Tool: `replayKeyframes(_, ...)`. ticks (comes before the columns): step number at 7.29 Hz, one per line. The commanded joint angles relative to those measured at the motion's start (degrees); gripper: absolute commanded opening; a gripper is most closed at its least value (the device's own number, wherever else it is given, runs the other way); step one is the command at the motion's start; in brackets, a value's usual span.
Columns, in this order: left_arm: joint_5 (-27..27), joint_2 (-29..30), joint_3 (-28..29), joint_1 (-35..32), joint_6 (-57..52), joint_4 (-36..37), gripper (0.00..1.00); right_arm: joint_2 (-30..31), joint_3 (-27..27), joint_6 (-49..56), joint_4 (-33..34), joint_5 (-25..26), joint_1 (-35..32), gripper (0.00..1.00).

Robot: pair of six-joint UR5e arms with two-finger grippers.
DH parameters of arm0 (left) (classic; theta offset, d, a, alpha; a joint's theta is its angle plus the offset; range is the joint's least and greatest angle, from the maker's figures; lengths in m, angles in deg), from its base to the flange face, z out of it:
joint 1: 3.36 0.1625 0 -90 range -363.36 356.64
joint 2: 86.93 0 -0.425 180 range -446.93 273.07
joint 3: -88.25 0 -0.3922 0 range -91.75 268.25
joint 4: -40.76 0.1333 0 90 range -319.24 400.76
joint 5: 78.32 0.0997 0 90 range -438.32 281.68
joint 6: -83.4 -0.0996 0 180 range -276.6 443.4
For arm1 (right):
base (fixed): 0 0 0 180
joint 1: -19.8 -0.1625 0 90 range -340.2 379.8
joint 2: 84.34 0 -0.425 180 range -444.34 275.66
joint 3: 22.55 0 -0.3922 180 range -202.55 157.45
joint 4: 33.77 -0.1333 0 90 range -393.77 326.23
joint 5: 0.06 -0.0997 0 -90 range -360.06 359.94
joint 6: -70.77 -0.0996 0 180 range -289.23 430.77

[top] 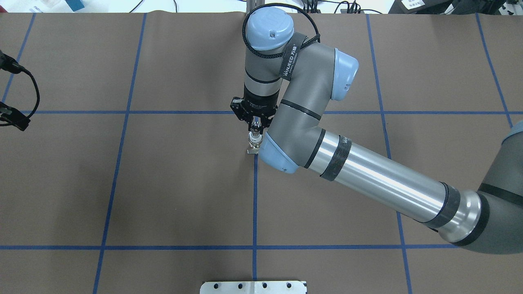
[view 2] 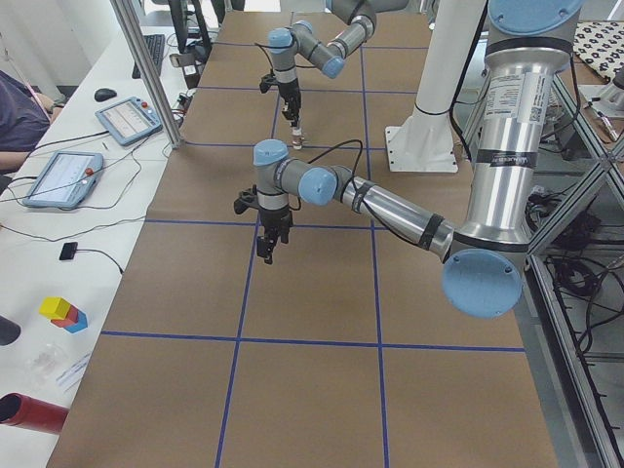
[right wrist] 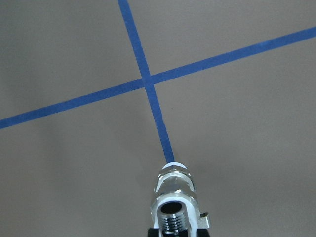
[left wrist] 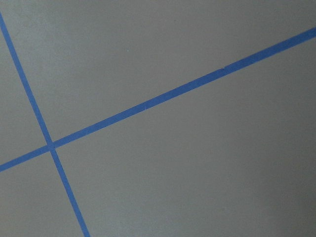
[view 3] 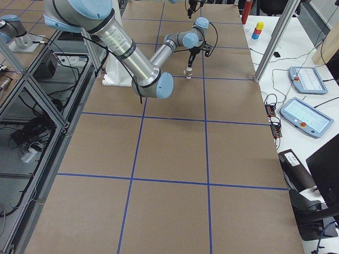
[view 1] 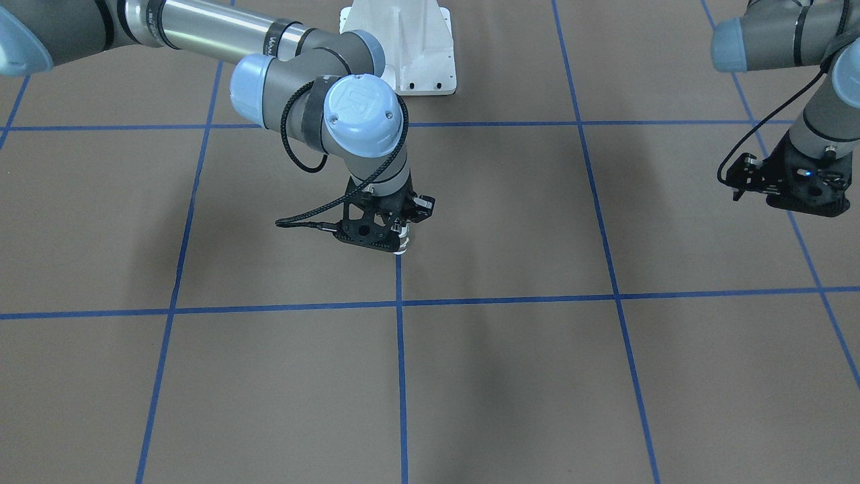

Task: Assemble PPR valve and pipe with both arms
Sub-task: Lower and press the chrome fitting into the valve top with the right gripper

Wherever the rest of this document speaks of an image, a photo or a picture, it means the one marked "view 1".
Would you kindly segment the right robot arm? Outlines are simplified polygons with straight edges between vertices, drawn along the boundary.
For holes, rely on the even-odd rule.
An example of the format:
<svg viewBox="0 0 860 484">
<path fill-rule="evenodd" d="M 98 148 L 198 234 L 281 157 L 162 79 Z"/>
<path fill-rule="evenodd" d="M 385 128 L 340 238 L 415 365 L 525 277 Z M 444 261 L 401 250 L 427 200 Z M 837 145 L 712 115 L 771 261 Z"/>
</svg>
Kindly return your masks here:
<svg viewBox="0 0 860 484">
<path fill-rule="evenodd" d="M 403 236 L 433 214 L 406 158 L 409 113 L 383 80 L 383 46 L 363 30 L 333 34 L 212 1 L 3 1 L 2 74 L 24 77 L 123 46 L 166 47 L 234 65 L 230 100 L 276 132 L 307 173 L 344 160 L 346 193 L 281 229 L 341 238 Z"/>
</svg>

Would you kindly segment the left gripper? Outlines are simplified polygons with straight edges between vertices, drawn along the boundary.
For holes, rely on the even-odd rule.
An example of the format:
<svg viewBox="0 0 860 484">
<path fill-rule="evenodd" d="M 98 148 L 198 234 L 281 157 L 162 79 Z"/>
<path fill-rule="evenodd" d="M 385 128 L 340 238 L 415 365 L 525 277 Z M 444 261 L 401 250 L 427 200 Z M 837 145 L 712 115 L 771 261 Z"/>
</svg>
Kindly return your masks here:
<svg viewBox="0 0 860 484">
<path fill-rule="evenodd" d="M 786 134 L 766 161 L 776 177 L 777 193 L 766 196 L 772 208 L 823 217 L 837 217 L 850 209 L 851 155 L 836 157 L 835 151 L 826 150 L 821 157 L 809 157 Z"/>
</svg>

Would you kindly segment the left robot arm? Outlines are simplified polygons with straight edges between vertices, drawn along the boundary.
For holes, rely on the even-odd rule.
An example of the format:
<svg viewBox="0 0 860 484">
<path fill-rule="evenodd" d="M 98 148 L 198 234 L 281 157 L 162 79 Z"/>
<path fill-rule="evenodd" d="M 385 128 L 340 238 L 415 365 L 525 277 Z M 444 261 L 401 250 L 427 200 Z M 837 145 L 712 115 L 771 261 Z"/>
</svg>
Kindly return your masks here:
<svg viewBox="0 0 860 484">
<path fill-rule="evenodd" d="M 716 25 L 712 64 L 720 73 L 817 67 L 814 95 L 771 151 L 759 159 L 729 151 L 718 181 L 739 201 L 762 193 L 774 208 L 836 217 L 850 208 L 859 140 L 857 1 L 749 1 Z"/>
</svg>

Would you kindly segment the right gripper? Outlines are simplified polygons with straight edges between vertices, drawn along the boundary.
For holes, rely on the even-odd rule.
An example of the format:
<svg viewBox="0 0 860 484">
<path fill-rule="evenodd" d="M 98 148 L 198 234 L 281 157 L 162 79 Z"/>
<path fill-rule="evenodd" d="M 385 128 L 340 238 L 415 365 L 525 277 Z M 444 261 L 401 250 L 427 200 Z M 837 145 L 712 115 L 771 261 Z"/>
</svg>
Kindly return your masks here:
<svg viewBox="0 0 860 484">
<path fill-rule="evenodd" d="M 348 189 L 354 193 L 346 199 L 346 231 L 348 233 L 398 233 L 409 223 L 420 223 L 432 216 L 436 199 L 418 195 L 412 179 L 390 195 L 378 196 L 370 187 L 357 190 L 350 181 Z"/>
</svg>

